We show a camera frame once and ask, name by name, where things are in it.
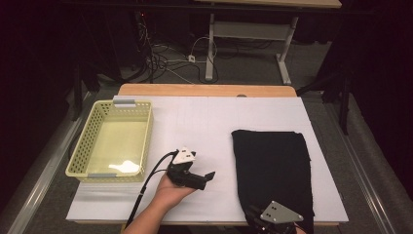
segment black fabric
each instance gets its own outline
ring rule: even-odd
[[[305,139],[293,132],[232,132],[238,196],[245,210],[265,210],[276,201],[299,213],[297,222],[314,233],[310,156]]]

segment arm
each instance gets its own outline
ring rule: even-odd
[[[163,175],[151,203],[125,229],[124,234],[156,234],[167,212],[195,190],[178,187]]]

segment desk leg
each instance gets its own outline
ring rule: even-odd
[[[284,41],[282,54],[277,54],[277,63],[279,64],[282,81],[285,85],[291,85],[291,80],[289,79],[288,71],[285,65],[285,57],[286,57],[286,53],[288,52],[289,45],[291,44],[292,36],[294,35],[297,21],[298,21],[298,18],[292,19],[291,25],[288,29],[288,32],[287,32],[287,35]]]
[[[206,58],[206,80],[211,81],[213,76],[213,24],[214,24],[214,14],[210,15],[209,19],[209,40],[207,47],[207,58]]]

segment floor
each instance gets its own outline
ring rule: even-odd
[[[218,45],[215,84],[281,85],[282,80],[274,60],[280,43],[266,41],[222,41]],[[329,44],[292,45],[286,66],[299,89],[310,84],[328,51]],[[201,48],[196,58],[203,61]],[[158,45],[154,52],[168,60],[183,59],[171,45]],[[155,83],[202,83],[203,64],[169,62],[167,71],[158,71]],[[131,73],[128,68],[124,74]],[[83,118],[97,99],[113,98],[119,85],[99,76],[97,93],[86,93]],[[356,101],[351,98],[349,134],[343,135],[337,125],[337,103],[323,103],[320,92],[302,96],[328,167],[342,196],[349,222],[339,226],[316,226],[316,233],[413,233],[410,223],[413,205],[408,199],[380,148],[362,120]],[[73,103],[72,96],[68,101]],[[64,169],[68,162],[70,141],[82,126],[73,122],[72,111],[56,130],[25,180],[19,186],[8,208],[1,214],[0,233],[119,233],[121,225],[78,224],[65,220],[78,181],[68,178]],[[37,201],[29,199],[35,195]],[[234,227],[191,226],[191,233],[238,233]]]

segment basket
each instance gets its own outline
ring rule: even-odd
[[[82,182],[142,182],[152,133],[150,101],[97,101],[66,168]]]

